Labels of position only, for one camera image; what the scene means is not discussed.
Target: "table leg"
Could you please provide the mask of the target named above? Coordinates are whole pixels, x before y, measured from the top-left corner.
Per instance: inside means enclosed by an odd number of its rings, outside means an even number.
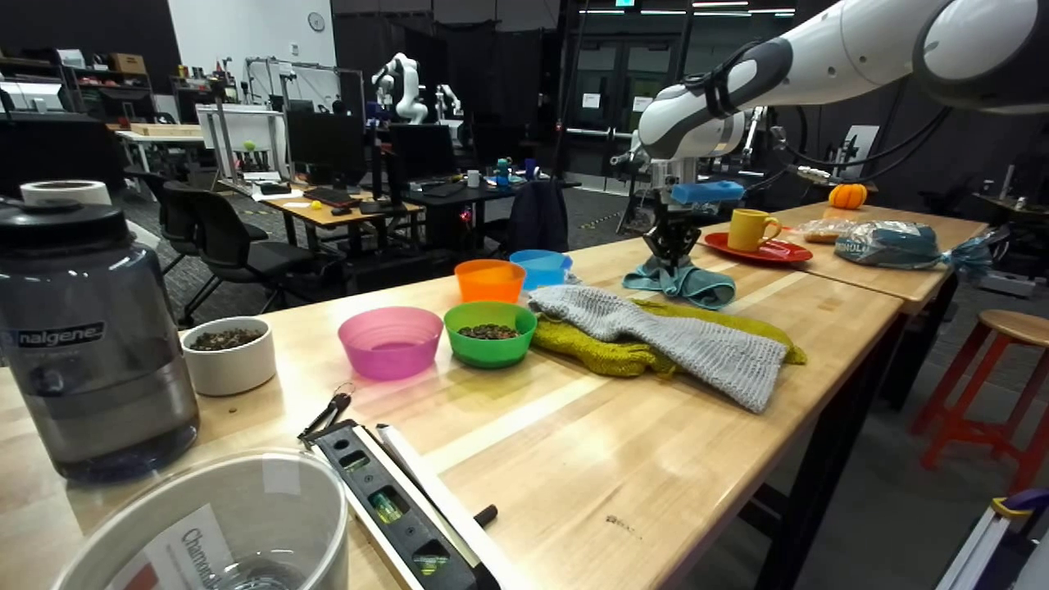
[[[150,172],[150,155],[147,155],[147,146],[144,146],[144,144],[135,144],[135,146],[137,146],[137,162],[140,162],[140,169]]]
[[[359,236],[359,222],[349,227],[349,255],[365,255],[365,236]]]
[[[424,248],[424,236],[418,236],[418,208],[409,213],[409,236],[413,236],[413,248]]]
[[[486,198],[471,202],[471,245],[486,252]]]
[[[285,236],[289,236],[289,241],[293,245],[298,245],[298,236],[294,236],[294,220],[293,220],[293,213],[281,213],[285,217]]]
[[[388,236],[388,227],[390,227],[390,220],[395,220],[395,217],[378,217],[371,227],[375,227],[375,248],[382,255],[382,252],[390,252],[390,236]]]
[[[819,414],[807,456],[794,477],[784,521],[778,525],[774,545],[764,556],[758,590],[786,590],[798,583],[822,514],[833,501],[833,490],[847,472],[862,418],[878,392],[874,382],[886,359],[893,358],[899,332],[901,321],[882,334],[874,349],[851,369],[841,391]]]
[[[907,392],[913,386],[913,378],[939,340],[939,332],[944,324],[944,313],[955,300],[956,292],[956,274],[949,271],[948,281],[941,284],[939,299],[922,312],[913,328],[904,328],[893,359],[886,363],[882,378],[882,395],[893,403],[893,408],[901,408],[907,403]]]
[[[322,236],[314,227],[304,227],[304,245],[314,260],[322,255]]]

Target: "blue bowl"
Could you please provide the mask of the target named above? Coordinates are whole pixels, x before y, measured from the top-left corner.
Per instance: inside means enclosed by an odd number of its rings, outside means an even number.
[[[545,284],[565,284],[569,271],[569,255],[553,248],[517,248],[511,263],[523,267],[523,292]]]

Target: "green bowl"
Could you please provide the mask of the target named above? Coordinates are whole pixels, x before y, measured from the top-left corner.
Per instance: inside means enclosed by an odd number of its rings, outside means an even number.
[[[488,332],[511,328],[514,334],[492,340],[492,337],[463,334],[463,328],[488,328]],[[531,348],[533,328],[538,328],[538,319],[517,305],[465,300],[446,312],[453,355],[459,363],[470,363],[470,367],[522,363]]]

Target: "office chair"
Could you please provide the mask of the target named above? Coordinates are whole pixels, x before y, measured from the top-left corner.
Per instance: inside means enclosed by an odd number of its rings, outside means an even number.
[[[259,281],[264,288],[264,312],[281,307],[285,295],[314,288],[311,281],[300,284],[304,267],[314,263],[307,248],[276,240],[252,240],[226,197],[194,185],[167,185],[167,192],[194,208],[194,220],[200,222],[196,248],[206,267],[212,271],[206,288],[200,288],[187,300],[180,319],[185,324],[194,324],[194,312],[222,281]]]
[[[159,274],[167,274],[178,263],[185,263],[187,255],[200,255],[200,222],[194,217],[194,208],[178,197],[167,192],[163,181],[158,172],[127,172],[135,181],[140,181],[159,207],[159,236],[167,240],[167,245],[173,248],[173,260],[159,267]],[[248,240],[269,240],[264,230],[248,227]]]
[[[497,252],[514,248],[568,248],[568,207],[560,184],[523,184],[505,220],[483,227],[483,236],[497,241]]]

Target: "cup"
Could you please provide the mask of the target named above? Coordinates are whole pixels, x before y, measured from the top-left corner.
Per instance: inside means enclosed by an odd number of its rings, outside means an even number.
[[[523,267],[505,260],[465,260],[454,265],[459,300],[511,300],[523,288]]]
[[[565,284],[569,267],[569,255],[553,248],[514,248],[511,263],[523,267],[523,292]]]
[[[784,222],[764,208],[730,208],[728,248],[759,248],[759,241],[770,241],[780,230]]]

